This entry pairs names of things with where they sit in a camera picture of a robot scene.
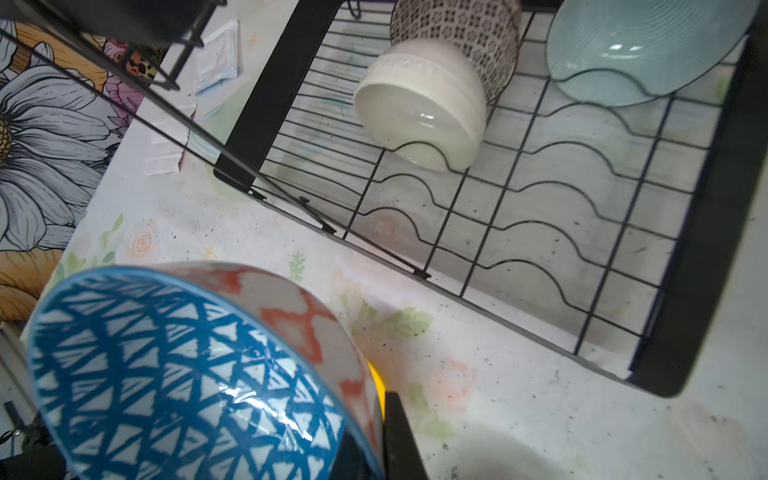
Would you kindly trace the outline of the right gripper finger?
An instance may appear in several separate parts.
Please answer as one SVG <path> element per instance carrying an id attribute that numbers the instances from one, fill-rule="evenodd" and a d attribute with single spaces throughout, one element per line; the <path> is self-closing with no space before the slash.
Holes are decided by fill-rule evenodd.
<path id="1" fill-rule="evenodd" d="M 384 459 L 388 480 L 428 480 L 403 403 L 393 391 L 385 395 Z"/>

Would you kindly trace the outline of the yellow bowl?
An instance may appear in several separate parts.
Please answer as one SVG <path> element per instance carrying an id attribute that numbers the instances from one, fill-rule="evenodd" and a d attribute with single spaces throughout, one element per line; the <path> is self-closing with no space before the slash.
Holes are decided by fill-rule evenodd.
<path id="1" fill-rule="evenodd" d="M 372 378 L 374 380 L 374 384 L 375 384 L 375 388 L 376 388 L 376 392 L 377 392 L 377 398 L 378 398 L 379 406 L 380 406 L 381 417 L 382 417 L 382 420 L 385 420 L 385 418 L 386 418 L 386 394 L 387 394 L 387 387 L 386 387 L 386 385 L 385 385 L 381 375 L 379 374 L 377 369 L 374 367 L 374 365 L 370 361 L 367 362 L 367 365 L 368 365 L 368 368 L 369 368 L 369 370 L 371 372 Z"/>

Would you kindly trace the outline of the blue patterned bowl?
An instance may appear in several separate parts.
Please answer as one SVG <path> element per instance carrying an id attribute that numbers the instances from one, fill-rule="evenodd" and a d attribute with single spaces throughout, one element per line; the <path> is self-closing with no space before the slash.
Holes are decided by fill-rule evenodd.
<path id="1" fill-rule="evenodd" d="M 382 479 L 369 366 L 312 293 L 237 263 L 80 271 L 38 303 L 39 410 L 82 479 Z"/>

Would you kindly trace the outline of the cream white bowl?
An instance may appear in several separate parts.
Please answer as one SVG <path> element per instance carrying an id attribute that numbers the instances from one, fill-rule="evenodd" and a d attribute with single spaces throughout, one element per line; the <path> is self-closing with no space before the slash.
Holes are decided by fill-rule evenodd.
<path id="1" fill-rule="evenodd" d="M 486 129 L 480 77 L 444 40 L 393 45 L 367 68 L 353 106 L 363 128 L 386 150 L 441 172 L 469 168 Z"/>

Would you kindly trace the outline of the black white patterned bowl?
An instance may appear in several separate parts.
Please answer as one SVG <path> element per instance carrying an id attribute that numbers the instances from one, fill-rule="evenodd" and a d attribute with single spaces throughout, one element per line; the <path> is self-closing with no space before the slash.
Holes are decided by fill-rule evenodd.
<path id="1" fill-rule="evenodd" d="M 456 46 L 473 64 L 492 101 L 510 82 L 519 56 L 522 5 L 516 0 L 399 0 L 390 19 L 390 38 L 440 39 Z"/>

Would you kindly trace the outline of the mint green bowl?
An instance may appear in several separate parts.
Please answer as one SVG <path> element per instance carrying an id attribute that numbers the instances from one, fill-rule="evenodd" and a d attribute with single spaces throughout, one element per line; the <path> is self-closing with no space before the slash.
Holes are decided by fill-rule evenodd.
<path id="1" fill-rule="evenodd" d="M 550 25 L 552 82 L 579 102 L 624 107 L 673 93 L 741 41 L 756 1 L 565 1 Z"/>

